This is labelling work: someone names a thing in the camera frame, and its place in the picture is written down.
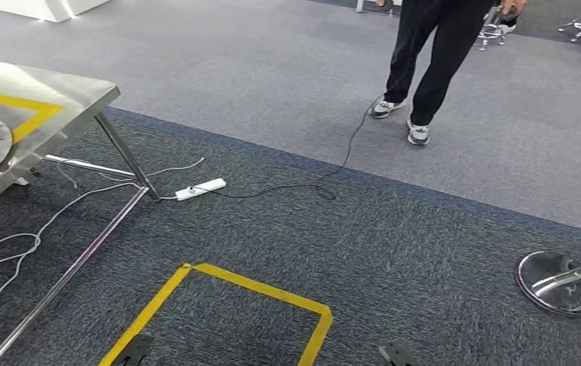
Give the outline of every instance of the yellow tape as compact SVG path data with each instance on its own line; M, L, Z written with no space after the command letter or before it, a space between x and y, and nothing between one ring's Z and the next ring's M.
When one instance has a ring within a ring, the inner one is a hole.
M32 109L37 112L34 116L22 122L12 131L13 143L16 143L26 137L35 128L39 127L45 120L50 118L50 116L62 109L62 107L57 104L11 97L10 95L3 94L0 94L0 104L17 108Z
M322 347L324 338L326 338L326 333L331 327L333 322L333 315L328 306L313 301L311 299L306 299L296 294L280 290L276 287L272 287L262 282L252 280L250 278L243 277L240 274L232 273L226 271L225 269L218 268L207 263L199 265L189 265L185 264L180 267L174 275L172 275L164 286L158 291L156 296L147 304L147 306L138 314L138 317L133 321L129 328L123 333L123 335L117 340L115 345L106 354L98 366L110 366L111 362L122 352L124 347L127 346L129 341L138 334L142 328L149 322L153 317L153 314L160 308L162 303L167 299L167 297L172 293L172 291L183 281L185 275L191 270L195 269L199 272L205 273L212 277L219 278L221 280L230 282L232 284L239 285L241 287L247 288L251 291L264 294L269 297L273 297L278 300L285 301L297 307L301 307L306 310L313 311L320 315L317 326L313 330L313 334L307 343L304 352L300 360L297 362L298 366L310 366L315 361L319 349Z
M124 331L122 336L115 342L115 345L111 348L111 350L102 358L99 366L110 366L111 362L115 360L115 358L122 352L124 347L126 347L131 339L133 339L136 334L140 333L141 330L145 327L145 325L151 320L153 314L158 311L162 303L167 300L167 297L172 294L172 291L176 289L178 284L183 281L183 278L189 273L191 270L191 266L184 265L180 267L168 280L165 284L160 288L158 293L151 299L151 301L147 304L146 307L140 314L136 317L136 319L131 323L129 328Z

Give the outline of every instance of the white power strip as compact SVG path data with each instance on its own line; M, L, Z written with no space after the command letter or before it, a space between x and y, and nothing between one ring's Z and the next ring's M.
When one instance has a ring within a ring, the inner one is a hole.
M222 178L207 181L201 185L193 185L186 189L181 189L176 192L176 199L179 201L187 200L188 198L196 197L203 193L215 191L226 186L226 181Z

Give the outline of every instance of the electrical cord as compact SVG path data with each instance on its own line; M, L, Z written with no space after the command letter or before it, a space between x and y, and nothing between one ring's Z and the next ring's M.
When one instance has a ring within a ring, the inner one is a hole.
M367 116L369 114L369 110L376 104L376 102L378 101L378 99L380 99L382 97L379 96L378 98L376 98L374 100L374 102L372 104L370 104L370 106L364 111L364 114L362 116L362 119L360 121L360 124L356 127L356 129L354 130L354 133L351 135L351 137L349 138L348 141L348 147L347 147L347 154L345 156L345 159L343 161L343 163L335 170L333 170L332 172L329 172L321 177L319 177L318 179L316 179L314 182L318 182L318 181L322 181L328 177L331 177L333 175L338 174L341 170L343 170L346 165L347 162L349 161L349 158L351 157L351 148L353 145L353 141L356 137L356 135L358 134L358 132L360 131L360 129L362 128L362 126L364 125L364 122L367 120ZM64 162L68 162L68 161L78 161L78 162L86 162L85 160L76 160L76 159L68 159L65 160ZM185 167L180 167L180 168L167 168L167 169L163 169L163 170L159 170L157 172L153 172L153 173L149 173L147 176L154 176L154 175L158 175L160 173L163 172L169 172L169 171L174 171L174 170L183 170L183 169L190 169L195 167L196 165L200 164L201 162L204 161L204 158L199 159L196 163L189 165L189 166L185 166ZM66 177L69 181L72 182L72 185L74 187L74 189L78 188L77 185L77 181L75 181L75 179L73 179L70 175L68 175L66 172L63 171L62 167L61 167L61 163L62 162L58 162L57 163L57 169L64 175L64 177ZM140 188L140 186L136 185L135 183L131 182L133 181L133 179L118 179L118 178L112 178L109 177L107 175L105 175L104 173L99 173L100 175L102 175L104 178L111 180L111 181L120 181L123 183L120 183L118 185L112 185L110 187L106 187L106 188L101 188L101 189L96 189L93 191L89 191L86 192L82 195L80 195L79 197L77 197L75 200L71 201L70 203L68 203L64 208L62 208L61 210L57 211L57 213L55 213L50 220L48 220L48 222L46 222L40 229L39 231L37 231L36 233L19 233L19 234L14 234L14 235L10 235L10 236L6 236L3 239L0 239L0 244L7 242L10 239L14 239L14 238L21 238L21 237L30 237L30 238L34 238L34 244L32 245L31 248L29 248L27 251L22 252L20 254L17 255L11 255L8 257L5 257L3 259L0 259L0 264L4 263L4 262L9 262L11 260L14 260L16 258L18 258L17 261L17 265L16 265L16 269L14 271L14 275L9 278L1 287L0 287L0 296L1 293L3 292L3 290L5 290L5 288L12 283L12 281L14 281L20 273L21 270L21 264L23 263L24 259L26 259L26 257L34 252L37 251L37 248L39 248L39 246L41 245L41 235L43 234L43 232L48 228L48 226L50 226L55 220L56 218L61 215L64 211L68 210L72 205L76 204L77 202L79 202L80 200L84 199L85 197L91 195L91 194L96 194L96 193L101 193L104 191L109 191L112 189L116 189L116 188L121 188L124 186L133 186L135 188ZM305 185L279 185L276 187L272 187L272 188L267 188L263 191L254 193L254 194L247 194L247 195L242 195L242 196L235 196L235 195L230 195L230 194L224 194L224 193L220 193L220 192L215 192L215 191L208 191L206 189L203 188L199 188L199 187L193 187L193 188L197 188L197 189L201 189L203 191L207 191L210 192L212 194L217 194L219 196L222 197L228 197L228 198L236 198L236 199L246 199L246 198L254 198L254 197L258 197L261 196L263 194L267 194L273 191L277 191L277 190L283 190L283 189L289 189L289 188L315 188L317 193L322 196L323 198L325 198L326 200L335 200L336 195L335 193L333 193L332 191L329 191L328 189L324 188L321 185L318 184L305 184ZM174 200L177 199L176 197L164 197L163 199L165 200Z
M5 290L5 288L12 283L12 281L14 281L18 276L19 276L19 272L21 270L21 264L23 263L24 259L26 259L26 257L28 257L30 254L34 253L37 251L37 248L39 248L39 246L41 245L41 234L43 234L43 232L48 228L48 226L50 226L50 224L52 224L56 218L61 215L64 211L68 210L73 204L76 204L77 202L80 202L82 199L84 199L85 197L91 195L91 194L96 194L96 193L100 193L100 192L104 192L104 191L110 191L112 189L116 189L116 188L120 188L120 187L124 187L124 186L133 186L135 188L140 188L140 186L136 185L135 183L122 183L119 185L112 185L110 187L106 187L106 188L101 188L101 189L96 189L93 191L89 191L86 192L82 195L80 195L79 197L77 197L75 200L71 201L69 204L67 204L66 206L64 206L61 210L57 211L57 213L55 213L50 220L48 220L48 222L46 222L40 229L39 231L37 231L36 233L19 233L19 234L14 234L14 235L10 235L10 236L6 236L3 239L0 239L0 244L7 242L10 239L13 238L21 238L21 237L30 237L30 238L34 238L34 243L32 245L32 247L30 247L27 251L22 252L20 254L17 255L11 255L9 257L5 257L3 259L0 259L0 264L4 263L4 262L8 262L11 261L13 259L19 258L19 260L17 261L17 265L16 265L16 269L14 270L14 275L12 275L12 277L10 277L10 279L8 279L1 287L0 287L0 296L1 293L3 292L3 290Z
M163 169L163 170L159 170L157 172L153 172L153 173L149 173L147 176L154 176L154 175L158 175L161 174L163 172L170 172L170 171L174 171L174 170L184 170L184 169L190 169L190 168L194 168L196 165L200 164L201 162L203 162L205 160L205 158L200 158L196 163L192 164L192 165L188 165L188 166L184 166L184 167L176 167L176 168L167 168L167 169ZM68 161L77 161L77 162L86 162L85 160L76 160L76 159L67 159L64 160L63 162L68 162ZM77 181L75 181L75 179L73 179L70 175L68 175L66 172L63 171L62 167L61 167L61 163L62 162L58 162L57 163L57 169L59 170L59 172L61 172L64 177L66 177L69 181L72 182L72 186L74 189L78 188L77 185ZM10 239L13 238L21 238L21 237L30 237L30 238L34 238L34 244L32 245L31 248L29 248L27 251L22 252L20 254L17 255L12 255L9 257L5 257L3 259L0 259L0 264L4 263L4 262L8 262L11 260L14 260L16 258L18 258L18 262L16 265L16 269L14 271L14 275L9 278L1 287L0 287L0 296L1 293L3 292L3 290L5 290L5 288L12 283L12 281L14 281L18 276L19 273L21 271L21 264L23 263L24 259L34 253L35 251L37 251L37 248L39 248L39 246L41 245L41 234L43 234L43 232L48 228L48 226L50 226L50 224L52 224L56 218L61 215L64 211L68 210L73 204L76 204L77 202L79 202L80 200L82 200L83 198L91 195L91 194L95 194L95 193L100 193L100 192L105 192L105 191L110 191L112 189L116 189L116 188L121 188L121 187L125 187L125 186L133 186L135 188L140 188L139 185L130 182L133 179L118 179L118 178L112 178L109 177L107 175L105 175L104 173L99 173L100 175L102 175L103 177L105 177L108 180L111 181L119 181L122 182L118 185L112 185L110 187L106 187L106 188L101 188L101 189L96 189L93 191L89 191L86 192L82 195L80 195L79 197L77 197L75 200L71 201L70 203L68 203L65 207L63 207L61 210L57 211L57 213L55 213L50 220L48 220L47 223L45 223L40 229L39 231L37 231L36 233L19 233L19 234L14 234L14 235L10 235L10 236L6 236L3 239L0 239L0 244L7 242Z
M176 167L176 168L167 168L167 169L163 169L163 170L158 170L157 172L153 172L153 173L149 173L146 176L148 177L153 177L154 175L158 175L160 173L164 173L164 172L170 172L170 171L174 171L174 170L185 170L185 169L190 169L190 168L194 168L196 165L201 164L203 161L205 160L205 158L200 158L197 162L195 162L192 165L188 165L188 166L182 166L182 167ZM78 185L77 185L77 181L75 181L75 179L73 179L70 175L68 175L66 172L64 172L64 170L62 169L61 164L63 162L85 162L88 164L91 164L91 162L87 162L86 160L80 160L80 159L66 159L66 160L62 160L57 162L57 170L59 170L60 173L62 173L62 175L68 179L69 181L71 181L72 186L74 189L77 189ZM135 181L134 178L113 178L110 177L102 172L98 172L99 175L101 175L102 177L108 179L109 181Z
M338 166L338 168L334 169L332 172L329 172L329 173L319 177L318 179L314 180L313 182L323 181L324 179L326 179L328 177L331 177L333 175L340 173L346 167L346 165L349 161L349 158L351 157L351 148L353 146L353 141L354 141L356 135L358 135L358 132L360 132L360 129L362 128L362 126L364 126L364 122L367 121L367 116L369 115L370 110L375 106L375 104L378 102L378 100L381 99L382 97L383 97L383 95L378 95L378 97L376 97L374 99L374 101L371 104L369 104L369 107L367 107L367 109L364 110L364 114L362 115L362 119L360 120L360 124L355 128L351 137L349 137L348 146L347 146L347 154L346 154L345 159L342 162L342 164L340 166ZM329 200L329 201L334 201L336 199L335 193L333 193L332 191L324 188L321 185L315 184L315 183L305 184L305 185L279 185L276 187L267 188L263 191L260 191L260 192L254 193L254 194L245 194L245 195L225 194L225 193L221 193L221 192L217 192L217 191L210 191L210 190L203 189L203 188L200 188L197 186L192 186L191 188L200 189L202 191L206 191L206 192L211 193L211 194L216 194L216 195L219 195L221 197L237 198L237 199L259 197L259 196L262 196L263 194L267 194L267 193L270 193L273 191L288 189L288 188L315 188L317 194L319 194L322 198ZM167 197L165 199L171 200L171 199L176 199L176 197Z

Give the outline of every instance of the gray carpet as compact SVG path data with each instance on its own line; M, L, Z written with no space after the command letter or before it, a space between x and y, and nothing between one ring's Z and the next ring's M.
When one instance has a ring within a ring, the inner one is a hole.
M0 60L112 80L119 108L337 164L396 29L302 0L121 0L63 24L0 12ZM350 166L581 227L581 43L513 35L472 52L427 149L406 118L369 124Z
M334 168L316 160L155 120L109 114L150 171L206 161L155 178L164 194L219 176L226 194L306 183ZM89 129L62 156L122 166ZM0 238L36 230L74 192L54 165L0 197ZM74 172L83 190L108 185ZM422 364L581 364L581 319L538 309L515 285L515 263L553 249L581 259L581 229L345 170L324 186L237 200L144 200L1 365L97 364L184 262L208 262L327 304L334 322L318 365L380 365L398 339ZM1 298L0 341L93 239L131 189L67 211ZM0 255L17 249L0 248ZM0 267L0 284L12 265ZM292 365L314 314L191 273L144 332L146 366Z
M323 4L355 8L356 0L310 0ZM376 11L373 2L365 2L365 11ZM396 5L396 15L400 6ZM544 38L558 42L567 42L571 37L558 32L557 29L575 18L581 18L581 0L536 0L530 1L518 19L514 34L527 37Z

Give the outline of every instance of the sneaker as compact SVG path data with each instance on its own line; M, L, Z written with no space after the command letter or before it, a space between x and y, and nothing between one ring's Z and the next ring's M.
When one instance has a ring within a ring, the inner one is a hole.
M403 108L407 105L407 100L402 101L400 103L392 103L390 101L379 101L378 104L376 104L371 111L369 111L369 114L371 114L371 116L373 118L387 118L387 116L390 115L390 113L392 111L395 111L396 109L400 109Z
M409 135L407 141L413 145L427 145L430 142L430 131L428 126L416 126L411 120L407 121Z
M516 25L513 25L512 27L509 27L506 24L500 24L497 27L501 28L502 31L504 31L504 34L509 34L509 33L513 32L515 30L515 28L517 27L517 24Z

